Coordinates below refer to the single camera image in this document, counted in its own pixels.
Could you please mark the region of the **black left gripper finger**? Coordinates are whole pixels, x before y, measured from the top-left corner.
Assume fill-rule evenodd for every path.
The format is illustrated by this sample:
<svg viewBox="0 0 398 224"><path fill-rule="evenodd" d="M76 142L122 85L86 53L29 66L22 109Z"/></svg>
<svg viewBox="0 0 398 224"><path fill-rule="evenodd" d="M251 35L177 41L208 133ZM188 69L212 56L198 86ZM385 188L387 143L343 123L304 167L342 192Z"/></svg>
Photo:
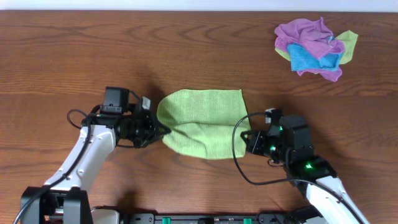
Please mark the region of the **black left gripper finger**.
<svg viewBox="0 0 398 224"><path fill-rule="evenodd" d="M155 135L150 136L148 138L135 138L133 140L133 147L134 148L144 148L144 147L147 147L150 144L153 144L153 143L155 143L157 141L162 140L163 137L164 136L162 134L161 135L155 134Z"/></svg>
<svg viewBox="0 0 398 224"><path fill-rule="evenodd" d="M153 122L155 125L156 135L164 136L166 134L171 133L171 129L169 127L167 127L166 125L162 124L156 116L154 116L152 119L153 119Z"/></svg>

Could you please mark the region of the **light green microfiber cloth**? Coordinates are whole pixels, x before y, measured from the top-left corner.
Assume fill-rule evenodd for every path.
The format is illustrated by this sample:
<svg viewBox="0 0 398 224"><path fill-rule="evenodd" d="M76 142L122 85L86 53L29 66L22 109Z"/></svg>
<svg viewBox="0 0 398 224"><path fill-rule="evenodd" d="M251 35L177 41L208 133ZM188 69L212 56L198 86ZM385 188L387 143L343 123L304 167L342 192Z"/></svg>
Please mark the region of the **light green microfiber cloth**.
<svg viewBox="0 0 398 224"><path fill-rule="evenodd" d="M251 130L241 90L179 90L157 107L158 120L171 129L163 143L175 152L200 159L243 157L246 145L239 137Z"/></svg>

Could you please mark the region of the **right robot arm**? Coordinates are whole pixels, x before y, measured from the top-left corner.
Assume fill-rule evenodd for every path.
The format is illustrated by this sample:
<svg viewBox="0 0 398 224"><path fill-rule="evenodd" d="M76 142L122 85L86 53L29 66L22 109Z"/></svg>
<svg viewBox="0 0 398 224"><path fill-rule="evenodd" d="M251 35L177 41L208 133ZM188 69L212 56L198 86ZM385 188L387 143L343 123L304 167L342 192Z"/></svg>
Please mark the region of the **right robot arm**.
<svg viewBox="0 0 398 224"><path fill-rule="evenodd" d="M309 206L271 218L276 223L367 223L350 199L336 170L315 154L310 128L303 116L264 112L268 129L243 131L247 152L268 157L283 167L288 182Z"/></svg>

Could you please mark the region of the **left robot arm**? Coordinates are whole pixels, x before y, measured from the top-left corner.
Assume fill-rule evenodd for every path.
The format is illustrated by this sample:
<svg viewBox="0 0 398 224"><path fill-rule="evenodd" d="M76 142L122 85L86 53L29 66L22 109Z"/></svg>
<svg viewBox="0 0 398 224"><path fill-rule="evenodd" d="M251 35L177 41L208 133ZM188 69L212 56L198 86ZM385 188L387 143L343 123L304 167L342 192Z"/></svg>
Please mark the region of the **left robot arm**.
<svg viewBox="0 0 398 224"><path fill-rule="evenodd" d="M79 138L60 168L43 186L26 188L14 223L129 223L116 208L91 208L88 193L120 140L143 148L171 132L150 111L148 98L130 103L132 94L106 87L103 104L84 115Z"/></svg>

